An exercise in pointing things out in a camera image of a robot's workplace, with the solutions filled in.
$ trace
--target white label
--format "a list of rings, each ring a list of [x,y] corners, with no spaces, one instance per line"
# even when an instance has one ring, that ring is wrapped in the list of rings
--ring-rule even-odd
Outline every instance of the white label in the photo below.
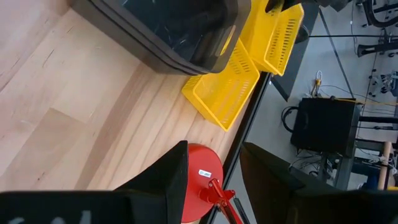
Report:
[[[211,172],[207,172],[207,171],[204,171],[204,170],[199,170],[199,175],[202,175],[204,177],[210,178],[211,177]]]

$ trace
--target concrete floor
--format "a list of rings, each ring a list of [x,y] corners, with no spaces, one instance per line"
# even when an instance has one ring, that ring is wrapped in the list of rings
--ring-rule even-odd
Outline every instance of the concrete floor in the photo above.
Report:
[[[321,10],[325,18],[327,29],[331,35],[350,34],[351,20],[353,21],[354,34],[379,35],[381,33],[380,28],[362,28],[361,25],[366,23],[363,9],[357,6],[352,8],[351,3],[340,12],[335,12],[330,7],[321,8]],[[398,32],[396,32],[396,29],[397,28],[393,27],[388,29],[388,32],[395,32],[395,35],[397,35]],[[312,35],[326,34],[325,25],[321,16],[318,15]],[[338,57],[333,50],[332,43],[335,46]],[[358,44],[377,44],[377,38],[358,38],[358,43],[356,45]],[[338,58],[341,62],[342,69],[339,66]],[[351,88],[352,92],[357,94],[355,97],[357,97],[358,100],[365,101],[365,97],[362,96],[366,96],[368,93],[368,76],[372,75],[372,69],[375,68],[377,70],[374,74],[389,73],[393,69],[398,69],[398,65],[393,62],[396,61],[396,58],[398,58],[398,56],[395,58],[388,58],[387,55],[378,54],[370,54],[358,58],[354,51],[352,37],[335,37],[332,38],[332,41],[329,38],[311,38],[289,100],[285,101],[274,86],[269,86],[254,119],[247,142],[253,142],[288,162],[295,161],[297,159],[296,148],[290,144],[291,134],[284,129],[280,120],[280,114],[286,106],[296,106],[303,97],[307,97],[306,93],[310,93],[317,71],[320,70],[323,74],[322,85],[325,85],[325,87],[321,87],[321,90],[323,90],[321,94],[323,96],[351,96],[349,93],[338,88],[326,86],[334,85],[346,91],[349,91],[349,88]],[[396,102],[396,97],[393,97],[391,93],[380,94],[373,99],[381,102]],[[364,111],[367,112],[363,112],[363,114],[369,116],[392,116],[395,108],[393,106],[384,105],[366,105]],[[287,123],[292,127],[294,124],[294,116],[290,115],[287,118]],[[364,123],[361,125],[374,126],[375,124]],[[359,138],[377,141],[395,142],[397,139],[397,131],[359,129],[358,136]],[[356,154],[357,156],[367,156],[358,150]],[[366,176],[352,174],[349,189],[355,189],[359,183],[364,181],[366,181]],[[246,189],[244,188],[239,163],[235,168],[234,175],[228,188],[236,191],[251,223],[256,223]],[[219,213],[215,218],[215,223],[227,224],[228,222],[225,217]]]

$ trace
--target yellow basket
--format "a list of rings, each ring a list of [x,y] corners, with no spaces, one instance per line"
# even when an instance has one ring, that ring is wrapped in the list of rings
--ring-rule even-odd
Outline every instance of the yellow basket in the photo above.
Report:
[[[182,93],[205,119],[228,131],[259,76],[248,52],[238,40],[222,72],[191,77]]]
[[[243,44],[260,71],[283,75],[304,16],[301,4],[265,13],[269,0],[253,0],[241,34]]]

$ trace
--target black metal frame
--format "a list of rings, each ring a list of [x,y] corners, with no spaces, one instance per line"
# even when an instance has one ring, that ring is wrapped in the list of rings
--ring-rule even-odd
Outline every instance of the black metal frame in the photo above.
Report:
[[[241,124],[239,125],[238,131],[236,132],[234,141],[232,142],[231,149],[229,150],[223,165],[223,170],[224,170],[224,182],[222,186],[223,189],[225,189],[228,186],[229,181],[231,180],[232,174],[235,170],[235,166],[239,158],[239,153],[241,152],[241,146],[248,136],[248,132],[251,128],[252,122],[257,113],[262,97],[264,96],[266,88],[271,80],[271,76],[272,75],[270,73],[262,72],[260,79],[253,90],[253,94],[249,101],[248,107],[246,108],[246,112],[244,113]],[[212,208],[200,220],[199,224],[213,223],[213,220],[216,217],[216,212],[217,209]]]

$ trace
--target wooden table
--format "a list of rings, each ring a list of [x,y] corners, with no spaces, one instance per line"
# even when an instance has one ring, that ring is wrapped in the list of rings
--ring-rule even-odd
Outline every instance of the wooden table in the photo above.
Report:
[[[180,93],[188,77],[153,71],[75,11],[63,10],[40,20],[53,26],[45,35],[40,30],[43,39],[30,53],[18,53],[14,66],[2,64],[11,69],[0,75],[1,191],[114,189],[182,139],[225,159],[242,113],[224,132]],[[19,28],[14,33],[25,35],[26,27]],[[12,43],[10,49],[20,44]],[[4,48],[0,53],[7,58]]]

